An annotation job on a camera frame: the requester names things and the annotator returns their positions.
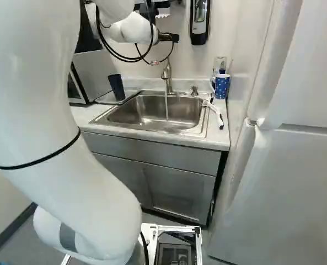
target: microwave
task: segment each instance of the microwave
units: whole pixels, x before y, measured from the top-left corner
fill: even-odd
[[[108,59],[104,50],[74,54],[68,75],[70,103],[89,104],[112,90],[104,71]]]

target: wall-mounted soap dispenser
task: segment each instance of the wall-mounted soap dispenser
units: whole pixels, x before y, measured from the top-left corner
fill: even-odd
[[[190,0],[191,44],[203,45],[208,39],[211,0]]]

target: faucet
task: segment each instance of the faucet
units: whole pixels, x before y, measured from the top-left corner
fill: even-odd
[[[169,62],[169,58],[167,59],[166,67],[163,69],[161,79],[165,80],[166,82],[167,94],[174,94],[172,88],[172,68]]]
[[[198,87],[197,86],[192,86],[191,88],[190,88],[190,90],[192,91],[191,92],[191,95],[193,96],[193,97],[197,97],[198,95],[199,95],[199,93],[198,93]]]

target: sink basin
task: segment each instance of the sink basin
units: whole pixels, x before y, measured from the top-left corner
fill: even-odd
[[[162,133],[195,135],[204,134],[206,108],[202,100],[191,96],[167,96],[159,92],[142,91],[124,105],[116,106],[100,115],[92,124],[112,125]]]

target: dark blue cup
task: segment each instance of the dark blue cup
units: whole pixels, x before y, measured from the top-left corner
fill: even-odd
[[[115,99],[118,101],[122,101],[125,99],[125,92],[123,86],[123,80],[121,79],[120,74],[110,75],[108,76],[109,83],[114,92]]]
[[[216,75],[215,94],[217,99],[227,98],[229,83],[230,83],[230,75],[228,74]]]

